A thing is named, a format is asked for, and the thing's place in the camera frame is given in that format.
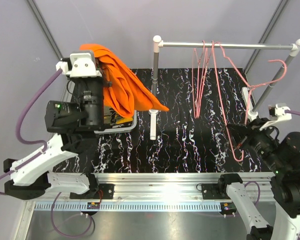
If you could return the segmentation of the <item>orange trousers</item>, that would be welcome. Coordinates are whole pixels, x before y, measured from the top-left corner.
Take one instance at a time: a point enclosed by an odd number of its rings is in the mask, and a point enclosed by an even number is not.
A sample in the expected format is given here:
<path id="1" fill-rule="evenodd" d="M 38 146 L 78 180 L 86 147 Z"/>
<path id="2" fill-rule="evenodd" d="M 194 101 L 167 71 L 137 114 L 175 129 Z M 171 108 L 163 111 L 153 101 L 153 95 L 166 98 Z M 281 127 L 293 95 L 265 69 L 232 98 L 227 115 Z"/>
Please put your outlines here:
<path id="1" fill-rule="evenodd" d="M 106 80 L 112 83 L 103 89 L 103 102 L 121 117 L 131 118 L 135 111 L 169 111 L 111 50 L 96 43 L 83 44 L 80 50 L 91 50 L 101 63 Z"/>

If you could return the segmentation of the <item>camouflage yellow trousers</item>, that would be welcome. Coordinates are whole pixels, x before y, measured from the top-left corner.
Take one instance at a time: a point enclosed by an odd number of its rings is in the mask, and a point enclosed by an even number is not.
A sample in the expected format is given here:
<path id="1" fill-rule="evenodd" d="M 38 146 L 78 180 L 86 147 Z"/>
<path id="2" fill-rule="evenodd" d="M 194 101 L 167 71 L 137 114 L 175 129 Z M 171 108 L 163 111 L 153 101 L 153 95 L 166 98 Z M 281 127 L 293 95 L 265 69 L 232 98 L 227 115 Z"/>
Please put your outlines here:
<path id="1" fill-rule="evenodd" d="M 104 107 L 104 125 L 106 128 L 129 127 L 133 123 L 133 117 L 122 117 L 113 108 Z"/>

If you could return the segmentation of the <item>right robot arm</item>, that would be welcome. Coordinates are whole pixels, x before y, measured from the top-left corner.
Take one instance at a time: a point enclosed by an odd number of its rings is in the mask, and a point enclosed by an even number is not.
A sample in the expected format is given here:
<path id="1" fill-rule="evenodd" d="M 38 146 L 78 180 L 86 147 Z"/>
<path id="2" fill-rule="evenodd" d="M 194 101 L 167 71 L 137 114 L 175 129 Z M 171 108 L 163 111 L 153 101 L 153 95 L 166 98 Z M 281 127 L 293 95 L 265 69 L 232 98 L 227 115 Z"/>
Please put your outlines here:
<path id="1" fill-rule="evenodd" d="M 300 240 L 300 132 L 290 132 L 282 141 L 271 137 L 276 130 L 267 118 L 247 125 L 228 124 L 237 149 L 252 149 L 273 172 L 270 179 L 275 200 L 275 222 L 271 226 L 246 195 L 237 173 L 222 174 L 217 193 L 234 203 L 247 231 L 248 240 Z"/>

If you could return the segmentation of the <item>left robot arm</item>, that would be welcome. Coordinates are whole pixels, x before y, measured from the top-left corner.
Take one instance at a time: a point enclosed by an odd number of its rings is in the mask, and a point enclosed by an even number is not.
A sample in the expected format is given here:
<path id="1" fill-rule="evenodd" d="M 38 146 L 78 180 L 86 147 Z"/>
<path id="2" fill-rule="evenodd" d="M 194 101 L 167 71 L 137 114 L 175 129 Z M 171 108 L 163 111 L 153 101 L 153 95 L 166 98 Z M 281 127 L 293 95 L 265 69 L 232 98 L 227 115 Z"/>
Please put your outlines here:
<path id="1" fill-rule="evenodd" d="M 92 199 L 99 191 L 92 173 L 60 174 L 52 169 L 77 157 L 87 149 L 86 141 L 95 138 L 104 126 L 104 80 L 101 76 L 74 77 L 82 88 L 77 103 L 51 100 L 46 106 L 45 125 L 53 137 L 21 160 L 6 159 L 4 171 L 12 172 L 4 193 L 20 200 L 33 200 L 48 192 L 69 193 L 71 199 Z"/>

